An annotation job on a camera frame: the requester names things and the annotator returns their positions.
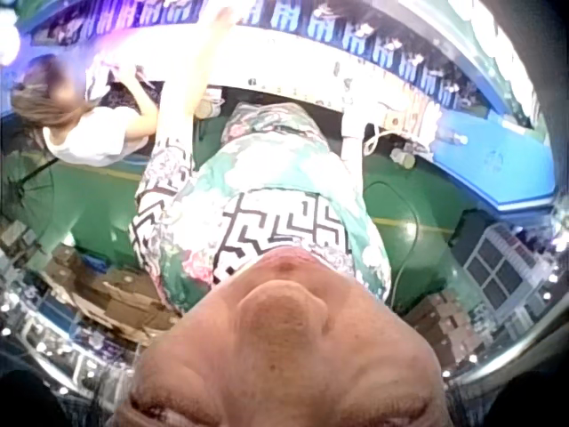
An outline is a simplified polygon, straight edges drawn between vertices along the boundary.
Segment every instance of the floor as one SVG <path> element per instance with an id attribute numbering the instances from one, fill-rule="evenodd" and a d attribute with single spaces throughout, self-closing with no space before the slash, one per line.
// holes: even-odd
<path id="1" fill-rule="evenodd" d="M 324 128 L 333 150 L 338 150 L 338 121 L 331 120 L 326 111 L 311 110 L 310 114 Z M 225 121 L 225 117 L 218 117 L 203 122 L 195 144 L 198 165 L 219 148 Z M 21 161 L 6 158 L 4 173 L 22 168 Z M 25 162 L 25 169 L 33 170 L 33 159 Z M 461 269 L 455 268 L 447 241 L 462 212 L 472 208 L 474 202 L 434 166 L 421 160 L 406 171 L 388 157 L 374 154 L 365 159 L 364 169 L 365 203 L 384 239 L 393 278 L 405 265 L 397 287 L 396 307 L 405 310 L 426 292 L 437 290 L 442 281 L 461 281 L 457 272 Z M 46 252 L 72 235 L 77 246 L 91 253 L 115 264 L 135 265 L 128 224 L 135 213 L 133 195 L 142 171 L 143 165 L 126 163 L 98 169 L 58 163 L 38 175 L 29 184 L 38 190 L 27 196 L 28 211 L 33 211 L 28 221 L 42 235 Z M 45 257 L 39 255 L 31 266 L 38 269 L 44 263 Z"/>

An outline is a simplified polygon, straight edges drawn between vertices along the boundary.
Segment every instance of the raised arm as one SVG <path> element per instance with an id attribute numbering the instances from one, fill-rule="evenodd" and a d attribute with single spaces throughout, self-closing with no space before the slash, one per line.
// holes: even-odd
<path id="1" fill-rule="evenodd" d="M 140 265 L 157 284 L 160 270 L 156 225 L 176 195 L 191 185 L 194 110 L 204 95 L 220 44 L 235 23 L 231 12 L 223 10 L 212 23 L 200 24 L 201 44 L 164 84 L 156 145 L 136 192 L 138 214 L 130 229 Z"/>

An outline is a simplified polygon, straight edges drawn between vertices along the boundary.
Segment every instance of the person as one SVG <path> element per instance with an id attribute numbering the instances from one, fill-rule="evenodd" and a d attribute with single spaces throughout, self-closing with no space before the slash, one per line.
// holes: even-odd
<path id="1" fill-rule="evenodd" d="M 164 84 L 130 228 L 183 317 L 108 425 L 450 425 L 433 350 L 383 302 L 389 261 L 362 193 L 301 107 L 238 105 L 195 173 L 193 113 L 239 13 L 214 16 Z"/>
<path id="2" fill-rule="evenodd" d="M 12 109 L 32 128 L 36 141 L 64 162 L 111 165 L 148 143 L 156 133 L 158 108 L 134 66 L 110 70 L 132 94 L 140 114 L 128 107 L 101 107 L 80 96 L 63 61 L 52 54 L 29 63 L 22 82 L 12 89 Z"/>

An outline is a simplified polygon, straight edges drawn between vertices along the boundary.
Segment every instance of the white cable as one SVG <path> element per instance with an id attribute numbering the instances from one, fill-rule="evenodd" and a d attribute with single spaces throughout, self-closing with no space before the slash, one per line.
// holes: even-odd
<path id="1" fill-rule="evenodd" d="M 377 144 L 380 141 L 380 138 L 383 138 L 384 136 L 388 136 L 388 135 L 399 135 L 403 138 L 406 138 L 407 140 L 410 141 L 415 141 L 416 138 L 414 135 L 405 132 L 405 131 L 384 131 L 384 132 L 379 132 L 380 127 L 378 125 L 376 125 L 373 130 L 375 131 L 375 135 L 370 138 L 369 140 L 367 140 L 364 143 L 364 156 L 371 156 L 371 154 L 373 154 L 373 152 L 375 151 L 375 149 L 377 148 Z"/>

